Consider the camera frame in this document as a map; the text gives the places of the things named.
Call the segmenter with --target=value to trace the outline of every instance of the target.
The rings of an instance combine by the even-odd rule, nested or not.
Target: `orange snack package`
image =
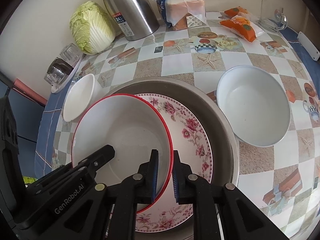
[[[246,9],[242,8],[241,6],[224,11],[224,13],[230,17],[234,17],[238,15],[239,12],[249,14],[249,12]]]
[[[230,28],[233,33],[249,42],[253,42],[257,38],[253,27],[251,27],[251,22],[244,17],[236,16],[230,20],[221,21],[220,24]]]

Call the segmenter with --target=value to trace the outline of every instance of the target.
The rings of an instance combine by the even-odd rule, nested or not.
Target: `white bowl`
[[[220,78],[217,103],[233,132],[258,147],[279,142],[290,124],[290,105],[281,85],[264,70],[241,65]]]
[[[159,151],[157,201],[169,183],[173,166],[170,133],[159,112],[133,95],[116,94],[99,100],[76,128],[71,149],[73,167],[106,144],[114,147],[115,157],[97,171],[95,180],[107,186],[137,173],[140,164],[149,161],[151,150]]]
[[[79,121],[86,109],[101,99],[105,93],[93,74],[81,78],[69,91],[64,107],[66,122]]]

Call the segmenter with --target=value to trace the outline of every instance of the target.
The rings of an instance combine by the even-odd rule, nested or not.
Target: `wall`
[[[50,85],[43,79],[60,50],[73,41],[69,19],[88,0],[23,0],[0,36],[0,71],[11,80],[19,78],[44,98]],[[102,0],[94,0],[103,6]],[[299,31],[305,17],[302,0],[273,0],[284,7],[289,25]],[[155,1],[153,9],[157,12]],[[207,11],[243,6],[260,14],[261,0],[205,0]]]

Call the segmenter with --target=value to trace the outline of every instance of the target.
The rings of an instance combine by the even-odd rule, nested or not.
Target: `bowl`
[[[76,127],[71,148],[73,167],[106,144],[114,147],[115,157],[97,171],[95,180],[107,186],[137,173],[140,164],[149,161],[151,150],[159,151],[157,201],[169,183],[173,166],[171,136],[159,112],[133,95],[102,98]]]
[[[187,107],[202,124],[213,152],[211,183],[238,184],[239,149],[235,135],[223,112],[204,92],[186,82],[168,77],[143,77],[117,86],[107,95],[117,93],[154,93],[173,98]],[[184,240],[193,236],[193,216],[166,231],[135,232],[136,240]]]
[[[63,107],[63,119],[66,122],[78,122],[86,109],[105,94],[93,74],[81,78],[69,91]]]
[[[227,70],[218,83],[217,103],[235,135],[253,146],[272,146],[289,128],[287,96],[260,68],[241,65]]]

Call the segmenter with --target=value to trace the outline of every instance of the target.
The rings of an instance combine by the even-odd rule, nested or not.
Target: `bolt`
[[[136,174],[134,174],[134,175],[132,176],[132,178],[133,178],[134,180],[140,180],[140,179],[143,178],[143,176],[142,176],[140,173],[136,173]]]
[[[96,191],[102,191],[104,188],[105,188],[105,186],[104,186],[104,184],[102,184],[102,183],[99,183],[99,184],[97,184],[97,185],[94,186],[94,189],[95,189]]]
[[[197,179],[198,179],[198,176],[197,176],[196,174],[190,174],[190,175],[188,176],[188,179],[190,179],[190,180],[197,180]]]
[[[233,183],[227,183],[226,184],[226,188],[228,190],[234,190],[236,188],[236,186]]]

